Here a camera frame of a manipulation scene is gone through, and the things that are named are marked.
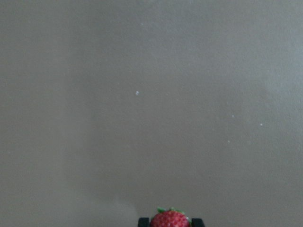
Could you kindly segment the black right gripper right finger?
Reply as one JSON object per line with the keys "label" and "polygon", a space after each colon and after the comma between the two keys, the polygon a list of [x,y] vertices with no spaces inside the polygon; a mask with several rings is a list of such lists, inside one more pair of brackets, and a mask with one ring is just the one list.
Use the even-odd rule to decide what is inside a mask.
{"label": "black right gripper right finger", "polygon": [[204,222],[201,218],[192,218],[191,227],[204,227]]}

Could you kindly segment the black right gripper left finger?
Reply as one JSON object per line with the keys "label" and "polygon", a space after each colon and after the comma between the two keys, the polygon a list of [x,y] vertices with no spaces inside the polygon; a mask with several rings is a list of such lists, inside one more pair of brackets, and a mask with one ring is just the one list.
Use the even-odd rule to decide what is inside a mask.
{"label": "black right gripper left finger", "polygon": [[150,219],[146,217],[141,217],[138,219],[138,227],[149,227]]}

